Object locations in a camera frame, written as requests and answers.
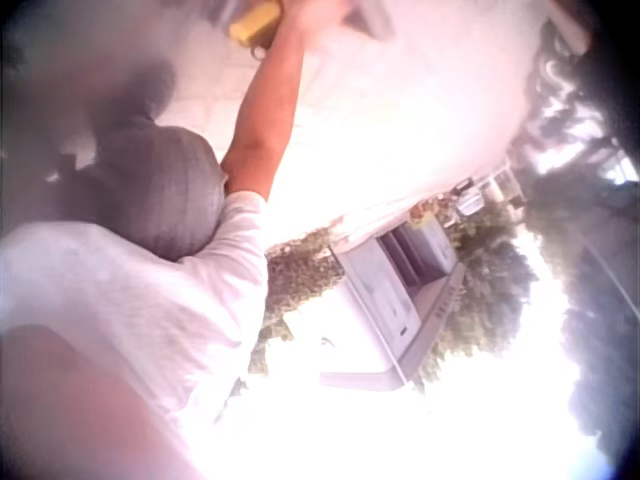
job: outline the raised arm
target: raised arm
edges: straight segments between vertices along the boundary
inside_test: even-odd
[[[343,0],[298,0],[288,8],[266,58],[240,106],[233,141],[222,161],[227,194],[251,191],[269,198],[291,138],[305,43],[348,10]]]

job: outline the hand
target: hand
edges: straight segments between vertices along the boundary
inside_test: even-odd
[[[301,32],[307,44],[339,24],[353,8],[352,0],[282,0],[282,3],[283,23]]]

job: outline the yellow object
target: yellow object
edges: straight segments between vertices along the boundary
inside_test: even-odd
[[[252,8],[229,27],[229,36],[244,47],[268,48],[273,40],[282,7],[278,1],[269,0]]]

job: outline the white t-shirt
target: white t-shirt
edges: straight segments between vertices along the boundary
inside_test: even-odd
[[[212,242],[177,263],[96,225],[23,227],[0,244],[0,333],[51,328],[188,444],[246,371],[262,324],[265,207],[255,193],[230,195]]]

